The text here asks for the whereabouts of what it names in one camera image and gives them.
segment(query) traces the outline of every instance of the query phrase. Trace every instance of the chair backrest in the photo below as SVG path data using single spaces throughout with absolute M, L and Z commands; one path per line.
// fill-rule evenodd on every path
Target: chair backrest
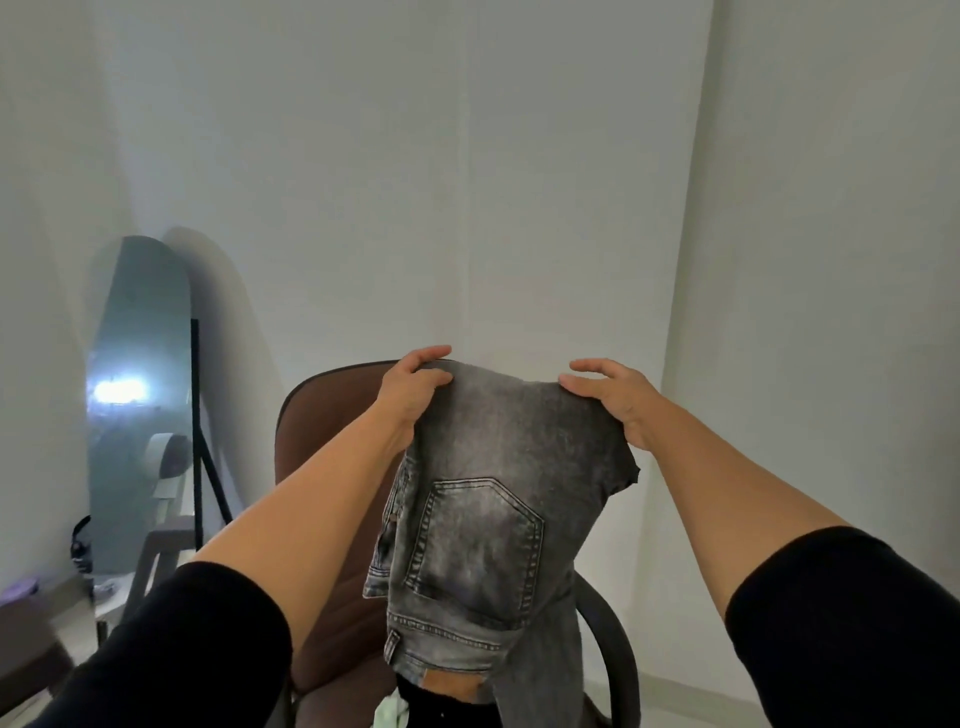
M 276 482 L 349 425 L 376 399 L 380 380 L 394 361 L 359 364 L 312 376 L 280 408 L 274 443 Z M 294 688 L 304 694 L 349 672 L 383 649 L 386 600 L 361 596 L 380 531 L 383 507 L 400 456 L 388 468 L 380 490 L 357 531 L 336 585 L 294 660 Z

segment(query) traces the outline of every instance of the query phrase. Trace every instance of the finger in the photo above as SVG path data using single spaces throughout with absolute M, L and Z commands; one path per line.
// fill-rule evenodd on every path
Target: finger
M 414 376 L 418 376 L 434 389 L 453 381 L 453 375 L 443 369 L 421 369 L 419 372 L 415 372 Z
M 400 359 L 394 366 L 402 372 L 410 374 L 415 372 L 419 367 L 426 364 L 428 361 L 439 359 L 452 351 L 453 347 L 450 347 L 447 344 L 442 344 L 435 347 L 426 347 L 424 349 L 416 349 Z
M 628 367 L 612 359 L 574 359 L 570 362 L 574 372 L 596 372 L 611 379 L 620 379 L 630 373 Z
M 593 397 L 594 399 L 600 398 L 607 384 L 605 379 L 587 379 L 585 376 L 560 375 L 557 379 L 560 386 L 567 392 L 572 392 L 580 397 Z

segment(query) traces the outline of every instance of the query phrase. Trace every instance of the black shirt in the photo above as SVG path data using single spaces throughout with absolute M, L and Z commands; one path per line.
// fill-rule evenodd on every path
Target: black shirt
M 960 602 L 861 531 L 785 546 L 733 595 L 726 622 L 775 728 L 960 725 Z M 291 655 L 283 615 L 259 587 L 194 562 L 151 592 L 34 726 L 263 728 Z M 436 706 L 414 695 L 410 728 L 435 724 Z

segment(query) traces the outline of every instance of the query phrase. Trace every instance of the bright light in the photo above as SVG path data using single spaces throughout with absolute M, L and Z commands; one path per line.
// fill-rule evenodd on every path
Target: bright light
M 93 388 L 93 399 L 103 404 L 130 404 L 147 399 L 147 385 L 140 379 L 101 381 Z

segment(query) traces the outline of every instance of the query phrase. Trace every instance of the white wall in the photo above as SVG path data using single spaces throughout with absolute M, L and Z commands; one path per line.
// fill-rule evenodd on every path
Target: white wall
M 960 593 L 960 5 L 718 2 L 664 389 Z M 651 494 L 646 669 L 755 693 Z
M 434 341 L 659 378 L 711 3 L 94 0 L 139 232 L 188 260 L 247 502 L 317 372 Z M 579 566 L 633 598 L 643 487 Z
M 85 351 L 132 217 L 83 4 L 0 8 L 0 589 L 70 573 Z

